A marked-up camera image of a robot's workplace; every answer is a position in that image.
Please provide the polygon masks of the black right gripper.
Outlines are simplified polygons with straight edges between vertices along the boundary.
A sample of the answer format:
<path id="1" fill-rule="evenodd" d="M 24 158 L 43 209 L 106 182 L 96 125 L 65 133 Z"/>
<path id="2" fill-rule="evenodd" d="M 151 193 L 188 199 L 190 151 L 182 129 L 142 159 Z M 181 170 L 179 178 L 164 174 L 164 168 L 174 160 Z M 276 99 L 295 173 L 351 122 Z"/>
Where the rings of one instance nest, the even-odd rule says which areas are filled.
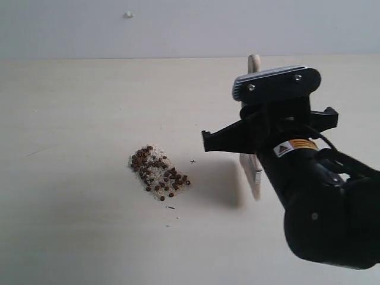
<path id="1" fill-rule="evenodd" d="M 312 111 L 308 97 L 270 103 L 256 117 L 241 119 L 217 132 L 202 131 L 205 152 L 255 154 L 272 184 L 331 183 L 330 171 L 316 160 L 314 140 L 338 123 L 331 107 Z"/>

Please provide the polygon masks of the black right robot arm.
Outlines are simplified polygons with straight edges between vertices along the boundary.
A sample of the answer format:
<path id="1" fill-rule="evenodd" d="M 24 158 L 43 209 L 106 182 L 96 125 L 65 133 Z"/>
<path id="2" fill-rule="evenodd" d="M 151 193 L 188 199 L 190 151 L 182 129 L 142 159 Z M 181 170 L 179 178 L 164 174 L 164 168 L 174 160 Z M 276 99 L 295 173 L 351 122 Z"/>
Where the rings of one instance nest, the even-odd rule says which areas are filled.
<path id="1" fill-rule="evenodd" d="M 284 208 L 284 234 L 300 259 L 365 270 L 379 264 L 379 172 L 315 140 L 337 126 L 308 97 L 245 104 L 240 119 L 202 132 L 204 149 L 254 154 Z"/>

